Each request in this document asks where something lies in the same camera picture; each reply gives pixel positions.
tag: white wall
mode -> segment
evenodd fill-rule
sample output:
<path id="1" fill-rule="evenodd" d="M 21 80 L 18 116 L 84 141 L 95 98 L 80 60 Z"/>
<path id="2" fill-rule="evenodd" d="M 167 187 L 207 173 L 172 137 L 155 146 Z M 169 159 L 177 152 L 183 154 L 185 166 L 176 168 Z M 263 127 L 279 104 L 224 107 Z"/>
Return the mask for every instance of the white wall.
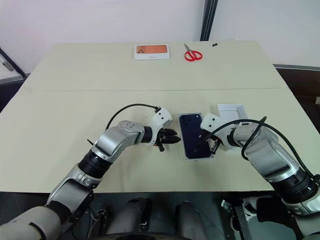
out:
<path id="1" fill-rule="evenodd" d="M 205 0 L 0 0 L 0 46 L 26 73 L 54 43 L 199 41 Z"/>
<path id="2" fill-rule="evenodd" d="M 256 40 L 273 64 L 320 67 L 320 0 L 218 0 L 210 40 Z"/>

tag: scissors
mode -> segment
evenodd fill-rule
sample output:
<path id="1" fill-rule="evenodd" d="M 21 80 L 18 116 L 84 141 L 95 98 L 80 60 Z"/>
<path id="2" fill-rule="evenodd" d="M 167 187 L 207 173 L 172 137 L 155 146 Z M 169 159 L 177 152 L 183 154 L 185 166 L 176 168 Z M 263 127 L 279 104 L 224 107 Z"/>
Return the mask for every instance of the scissors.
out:
<path id="1" fill-rule="evenodd" d="M 184 58 L 185 60 L 189 61 L 189 62 L 193 62 L 195 60 L 200 60 L 202 59 L 202 54 L 201 52 L 198 51 L 194 51 L 191 50 L 186 44 L 184 44 L 185 48 L 186 48 L 186 52 L 184 54 Z"/>

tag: floor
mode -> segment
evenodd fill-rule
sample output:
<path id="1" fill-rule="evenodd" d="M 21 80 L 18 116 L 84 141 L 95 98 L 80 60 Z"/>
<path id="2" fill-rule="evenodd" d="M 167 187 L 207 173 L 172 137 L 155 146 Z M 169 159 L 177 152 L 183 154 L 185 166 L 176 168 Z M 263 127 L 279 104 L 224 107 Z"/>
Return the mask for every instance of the floor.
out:
<path id="1" fill-rule="evenodd" d="M 30 194 L 0 192 L 0 225 L 7 223 L 24 211 L 46 203 L 47 194 Z M 239 233 L 233 233 L 229 227 L 229 215 L 220 207 L 221 196 L 211 192 L 161 192 L 161 193 L 98 193 L 91 203 L 95 212 L 110 207 L 117 213 L 121 207 L 133 198 L 150 198 L 152 200 L 151 232 L 174 234 L 175 206 L 182 201 L 194 203 L 204 222 L 210 240 L 240 240 Z M 78 240 L 84 240 L 88 232 L 89 215 L 85 213 L 74 226 L 73 232 Z M 295 235 L 290 228 L 273 222 L 258 222 L 252 218 L 249 228 L 255 240 L 294 240 Z M 60 236 L 60 240 L 76 240 L 71 231 Z"/>

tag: smartphone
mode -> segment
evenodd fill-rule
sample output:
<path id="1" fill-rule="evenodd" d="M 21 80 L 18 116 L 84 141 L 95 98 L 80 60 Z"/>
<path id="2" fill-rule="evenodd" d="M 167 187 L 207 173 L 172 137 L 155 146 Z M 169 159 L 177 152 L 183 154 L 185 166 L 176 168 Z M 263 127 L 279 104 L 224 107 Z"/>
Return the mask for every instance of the smartphone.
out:
<path id="1" fill-rule="evenodd" d="M 200 128 L 201 122 L 202 115 L 200 113 L 181 114 L 179 116 L 184 152 L 188 159 L 211 157 L 212 153 L 208 142 L 203 143 L 199 150 L 195 152 L 202 133 L 202 129 Z"/>

